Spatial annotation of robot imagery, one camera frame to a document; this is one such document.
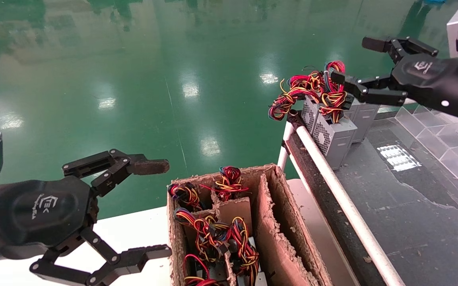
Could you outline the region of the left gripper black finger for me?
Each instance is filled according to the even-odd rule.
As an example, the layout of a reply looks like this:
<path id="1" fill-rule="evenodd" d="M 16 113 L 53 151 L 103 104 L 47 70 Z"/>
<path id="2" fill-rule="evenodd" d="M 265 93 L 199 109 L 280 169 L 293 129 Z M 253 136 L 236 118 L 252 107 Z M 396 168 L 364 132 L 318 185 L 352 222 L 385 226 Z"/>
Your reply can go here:
<path id="1" fill-rule="evenodd" d="M 62 167 L 62 171 L 65 177 L 74 176 L 80 179 L 100 173 L 91 181 L 91 189 L 97 197 L 104 197 L 131 174 L 164 174 L 169 168 L 167 159 L 150 160 L 144 154 L 129 155 L 111 149 L 69 162 Z"/>

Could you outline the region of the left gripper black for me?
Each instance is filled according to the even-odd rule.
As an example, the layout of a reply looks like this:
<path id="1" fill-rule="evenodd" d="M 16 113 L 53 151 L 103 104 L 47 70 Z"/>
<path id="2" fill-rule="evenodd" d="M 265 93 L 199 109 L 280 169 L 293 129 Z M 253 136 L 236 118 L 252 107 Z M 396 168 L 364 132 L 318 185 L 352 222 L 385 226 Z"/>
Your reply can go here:
<path id="1" fill-rule="evenodd" d="M 109 286 L 119 277 L 142 272 L 151 259 L 170 257 L 166 244 L 117 253 L 92 229 L 98 200 L 75 177 L 0 185 L 0 259 L 29 259 L 29 271 L 41 279 L 70 286 Z M 93 273 L 56 265 L 61 252 L 73 251 L 80 237 L 105 259 Z"/>

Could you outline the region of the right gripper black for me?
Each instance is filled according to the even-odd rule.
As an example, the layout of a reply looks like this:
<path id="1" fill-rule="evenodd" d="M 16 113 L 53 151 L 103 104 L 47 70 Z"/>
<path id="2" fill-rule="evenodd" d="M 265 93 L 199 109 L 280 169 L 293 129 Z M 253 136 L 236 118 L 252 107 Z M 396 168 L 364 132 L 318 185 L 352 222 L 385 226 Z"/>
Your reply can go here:
<path id="1" fill-rule="evenodd" d="M 433 58 L 438 49 L 411 37 L 364 37 L 362 47 L 388 54 L 396 66 L 393 78 L 360 79 L 332 71 L 332 81 L 359 102 L 402 106 L 409 97 L 429 108 L 458 108 L 458 59 Z"/>

